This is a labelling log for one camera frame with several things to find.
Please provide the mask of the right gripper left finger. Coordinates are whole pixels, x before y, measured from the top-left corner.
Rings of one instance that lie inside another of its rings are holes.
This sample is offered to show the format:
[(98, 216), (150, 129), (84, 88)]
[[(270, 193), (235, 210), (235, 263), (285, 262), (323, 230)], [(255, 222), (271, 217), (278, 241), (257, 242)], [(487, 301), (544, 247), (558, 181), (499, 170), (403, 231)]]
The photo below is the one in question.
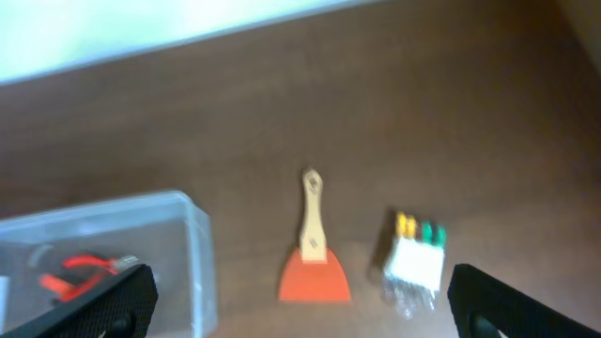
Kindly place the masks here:
[(159, 295), (150, 266), (138, 264), (2, 338), (145, 338)]

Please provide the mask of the clear case of screwdriver bits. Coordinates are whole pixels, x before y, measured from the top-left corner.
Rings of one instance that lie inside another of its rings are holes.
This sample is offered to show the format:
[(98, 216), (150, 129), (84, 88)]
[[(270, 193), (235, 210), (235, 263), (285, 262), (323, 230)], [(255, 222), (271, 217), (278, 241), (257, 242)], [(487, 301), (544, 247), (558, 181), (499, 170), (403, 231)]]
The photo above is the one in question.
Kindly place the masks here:
[(436, 308), (444, 269), (444, 226), (395, 213), (392, 246), (382, 269), (384, 299), (405, 319)]

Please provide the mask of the orange scraper wooden handle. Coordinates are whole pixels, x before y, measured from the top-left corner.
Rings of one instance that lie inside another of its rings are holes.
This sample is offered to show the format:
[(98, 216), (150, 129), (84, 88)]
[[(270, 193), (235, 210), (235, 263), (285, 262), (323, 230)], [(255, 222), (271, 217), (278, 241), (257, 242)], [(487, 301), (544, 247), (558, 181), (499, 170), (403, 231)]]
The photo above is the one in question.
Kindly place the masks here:
[(303, 215), (299, 243), (288, 257), (278, 286), (278, 300), (298, 303), (349, 303), (345, 271), (328, 246), (322, 215), (323, 179), (314, 168), (303, 171)]

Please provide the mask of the clear plastic container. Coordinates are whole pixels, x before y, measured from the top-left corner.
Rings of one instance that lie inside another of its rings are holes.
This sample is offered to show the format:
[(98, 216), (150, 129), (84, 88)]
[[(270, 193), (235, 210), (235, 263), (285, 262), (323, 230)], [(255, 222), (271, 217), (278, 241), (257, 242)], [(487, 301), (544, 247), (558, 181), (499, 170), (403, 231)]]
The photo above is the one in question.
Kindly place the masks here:
[(217, 328), (210, 219), (184, 193), (145, 195), (66, 207), (1, 222), (1, 330), (54, 307), (39, 285), (77, 254), (131, 255), (151, 266), (159, 294), (150, 337), (204, 337)]

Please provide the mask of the orange handled pliers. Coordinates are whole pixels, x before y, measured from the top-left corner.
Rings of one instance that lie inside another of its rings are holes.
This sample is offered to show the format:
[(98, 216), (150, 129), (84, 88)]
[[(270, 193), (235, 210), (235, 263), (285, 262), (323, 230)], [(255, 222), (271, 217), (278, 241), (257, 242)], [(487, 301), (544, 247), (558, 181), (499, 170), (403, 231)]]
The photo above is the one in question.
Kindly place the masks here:
[(65, 258), (57, 273), (42, 274), (39, 286), (55, 295), (54, 303), (65, 303), (138, 263), (139, 258), (134, 255), (107, 258), (76, 254)]

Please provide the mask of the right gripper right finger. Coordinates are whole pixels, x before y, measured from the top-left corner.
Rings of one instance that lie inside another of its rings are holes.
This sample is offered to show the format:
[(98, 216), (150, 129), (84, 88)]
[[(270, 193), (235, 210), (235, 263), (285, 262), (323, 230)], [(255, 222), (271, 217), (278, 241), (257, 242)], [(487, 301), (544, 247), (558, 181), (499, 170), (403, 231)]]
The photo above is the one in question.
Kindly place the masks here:
[(600, 338), (599, 331), (469, 264), (455, 265), (447, 297), (460, 338)]

